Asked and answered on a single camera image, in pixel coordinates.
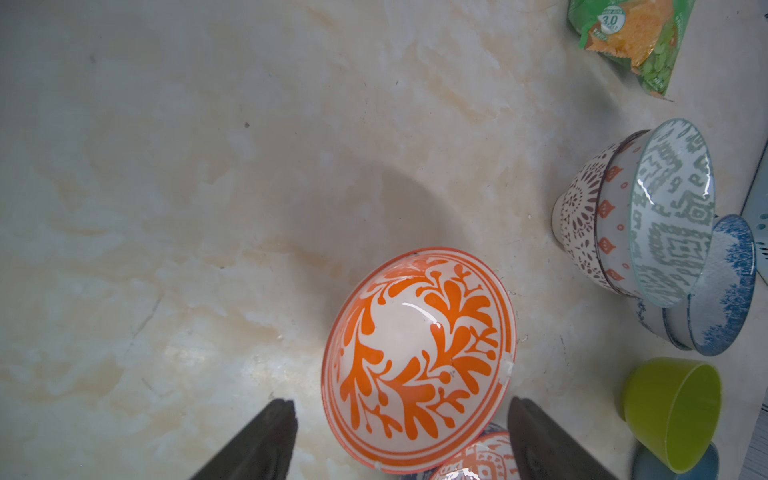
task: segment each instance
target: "blue and white bowl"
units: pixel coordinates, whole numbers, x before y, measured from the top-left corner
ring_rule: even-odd
[[[738,215],[718,219],[710,253],[687,301],[665,309],[667,331],[705,356],[720,355],[739,335],[755,290],[755,242]]]
[[[630,297],[628,301],[632,311],[634,311],[634,315],[640,321],[640,324],[644,326],[649,332],[653,333],[660,339],[668,341],[678,349],[691,350],[683,343],[680,343],[680,341],[677,340],[674,336],[672,336],[672,332],[670,332],[670,330],[667,328],[668,321],[666,319],[666,315],[668,309],[656,306],[653,303],[641,298]]]

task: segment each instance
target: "ceramic bowl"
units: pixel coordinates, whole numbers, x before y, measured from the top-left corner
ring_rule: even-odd
[[[681,350],[690,350],[680,340],[676,339],[667,327],[666,310],[653,303],[647,303],[641,298],[630,298],[630,306],[637,320],[648,331],[664,339]]]
[[[515,347],[512,304],[483,262],[450,248],[396,257],[363,280],[333,325],[321,378],[328,423],[371,468],[439,466],[491,421]]]
[[[507,429],[505,429],[504,427],[501,427],[500,425],[496,425],[494,422],[491,422],[485,427],[485,429],[482,431],[480,436],[475,441],[482,439],[486,435],[491,435],[492,433],[498,433],[498,432],[505,432],[508,435]],[[429,480],[438,471],[439,468],[440,467],[435,467],[425,472],[410,473],[408,475],[400,475],[400,480]]]
[[[504,478],[520,480],[507,431],[482,436],[441,466],[430,480]]]
[[[595,219],[598,261],[607,281],[624,295],[640,296],[631,272],[629,229],[631,182],[651,131],[643,131],[621,146],[603,176]]]
[[[560,218],[559,229],[553,220],[552,230],[559,230],[559,237],[557,234],[555,237],[562,243],[574,264],[597,285],[612,292],[616,290],[611,287],[600,268],[594,243],[594,214],[605,168],[619,146],[610,145],[584,164],[565,193],[558,198],[552,212],[553,219],[558,214]]]
[[[632,480],[717,480],[719,473],[720,456],[713,443],[696,466],[685,473],[672,472],[642,445],[632,465]]]
[[[705,356],[720,355],[739,335],[755,288],[752,230],[738,215],[719,218],[699,280],[687,300],[667,308],[670,333]]]
[[[600,261],[611,283],[662,307],[684,299],[709,252],[714,190],[707,145],[687,120],[666,121],[617,154],[597,220]]]

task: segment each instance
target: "red and white patterned bowl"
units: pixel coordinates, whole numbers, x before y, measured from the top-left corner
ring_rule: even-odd
[[[617,292],[603,274],[595,244],[594,222],[598,194],[605,169],[620,144],[612,144],[591,158],[576,173],[571,185],[558,198],[552,216],[559,215],[560,236],[558,241],[571,256],[574,264],[597,285]]]
[[[387,473],[422,472],[491,421],[515,361],[512,304],[483,262],[450,248],[371,273],[336,318],[323,408],[339,443]]]
[[[520,480],[518,464],[509,443],[509,432],[484,435],[451,457],[430,480]]]
[[[628,296],[641,296],[632,273],[629,249],[629,202],[637,164],[653,131],[637,132],[614,155],[605,172],[598,204],[598,259],[611,285]]]

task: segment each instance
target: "green bag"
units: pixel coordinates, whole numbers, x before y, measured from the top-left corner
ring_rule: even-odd
[[[667,93],[695,0],[571,0],[579,46],[631,68],[654,97]]]

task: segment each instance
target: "stacked bowls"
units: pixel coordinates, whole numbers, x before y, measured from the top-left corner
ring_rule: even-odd
[[[651,332],[708,356],[736,339],[755,277],[746,222],[730,215],[715,227],[714,185],[701,132],[676,118],[589,160],[552,216],[585,276],[632,297]]]

